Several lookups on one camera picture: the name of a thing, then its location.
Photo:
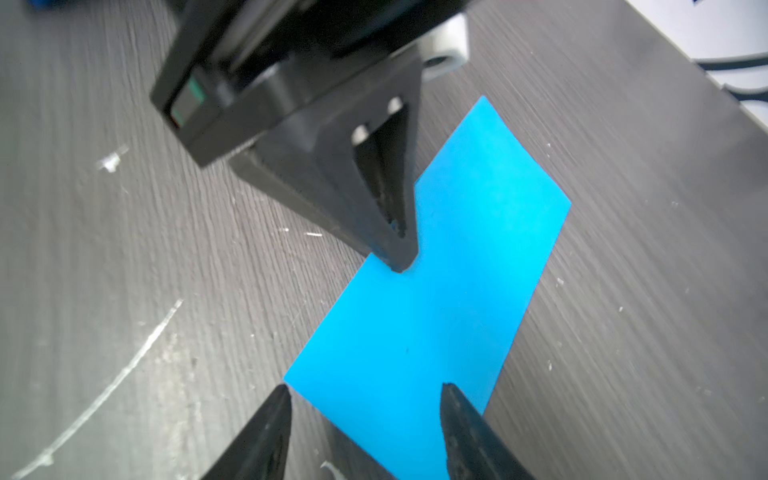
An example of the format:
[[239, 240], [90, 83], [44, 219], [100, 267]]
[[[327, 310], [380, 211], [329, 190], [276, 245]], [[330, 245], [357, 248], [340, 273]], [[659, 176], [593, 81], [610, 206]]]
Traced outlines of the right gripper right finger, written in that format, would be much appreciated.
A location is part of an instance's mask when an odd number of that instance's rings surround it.
[[440, 423], [450, 479], [534, 479], [453, 383], [442, 385]]

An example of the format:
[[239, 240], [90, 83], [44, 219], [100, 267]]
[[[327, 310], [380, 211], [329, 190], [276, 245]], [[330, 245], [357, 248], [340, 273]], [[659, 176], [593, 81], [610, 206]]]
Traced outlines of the blue square paper sheet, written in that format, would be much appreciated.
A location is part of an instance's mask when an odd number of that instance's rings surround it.
[[284, 379], [394, 477], [444, 479], [441, 389], [486, 408], [571, 202], [481, 98], [415, 205], [412, 265], [367, 258]]

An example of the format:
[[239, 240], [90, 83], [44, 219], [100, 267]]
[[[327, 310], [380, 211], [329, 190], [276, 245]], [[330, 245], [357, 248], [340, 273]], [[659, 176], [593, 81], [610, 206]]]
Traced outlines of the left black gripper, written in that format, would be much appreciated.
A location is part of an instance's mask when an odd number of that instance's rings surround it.
[[178, 30], [150, 99], [193, 160], [206, 167], [267, 130], [229, 160], [233, 172], [361, 254], [407, 270], [419, 251], [423, 63], [415, 47], [391, 56], [467, 2], [168, 6]]

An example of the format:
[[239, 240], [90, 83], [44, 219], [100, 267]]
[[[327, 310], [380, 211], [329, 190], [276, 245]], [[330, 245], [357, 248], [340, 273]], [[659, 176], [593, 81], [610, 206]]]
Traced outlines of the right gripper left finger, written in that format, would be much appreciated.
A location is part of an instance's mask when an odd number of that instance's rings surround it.
[[291, 427], [291, 394], [287, 385], [279, 384], [202, 479], [282, 480]]

